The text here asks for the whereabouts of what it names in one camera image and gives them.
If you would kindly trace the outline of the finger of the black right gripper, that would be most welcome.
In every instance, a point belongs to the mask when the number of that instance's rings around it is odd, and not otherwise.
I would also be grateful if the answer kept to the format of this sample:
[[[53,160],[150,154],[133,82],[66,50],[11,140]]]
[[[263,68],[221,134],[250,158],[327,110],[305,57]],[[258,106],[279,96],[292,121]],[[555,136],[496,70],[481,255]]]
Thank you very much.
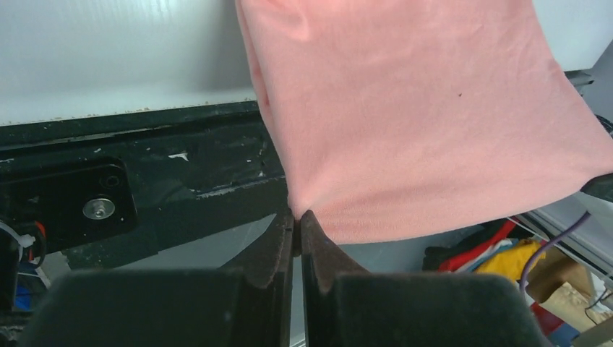
[[[613,173],[591,179],[580,191],[600,200],[613,202]]]

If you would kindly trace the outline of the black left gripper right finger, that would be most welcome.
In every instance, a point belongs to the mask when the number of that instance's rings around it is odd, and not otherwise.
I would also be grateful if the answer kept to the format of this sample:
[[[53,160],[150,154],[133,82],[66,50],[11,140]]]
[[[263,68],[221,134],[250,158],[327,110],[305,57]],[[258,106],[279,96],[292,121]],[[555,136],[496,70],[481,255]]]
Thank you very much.
[[[300,221],[308,346],[548,346],[518,289],[498,275],[372,273]]]

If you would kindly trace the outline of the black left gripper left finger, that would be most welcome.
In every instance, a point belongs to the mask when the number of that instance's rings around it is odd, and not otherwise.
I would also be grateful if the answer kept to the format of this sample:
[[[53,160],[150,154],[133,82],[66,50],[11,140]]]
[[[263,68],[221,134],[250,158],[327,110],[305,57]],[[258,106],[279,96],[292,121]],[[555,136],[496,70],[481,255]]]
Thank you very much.
[[[218,268],[96,270],[56,282],[19,346],[287,346],[294,219]]]

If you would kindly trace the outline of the pink t shirt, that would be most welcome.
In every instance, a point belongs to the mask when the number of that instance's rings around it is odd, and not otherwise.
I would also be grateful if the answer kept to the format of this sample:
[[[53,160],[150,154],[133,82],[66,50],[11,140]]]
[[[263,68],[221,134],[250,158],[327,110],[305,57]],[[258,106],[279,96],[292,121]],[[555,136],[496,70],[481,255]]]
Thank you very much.
[[[612,172],[531,1],[238,1],[295,219],[339,244],[524,213]]]

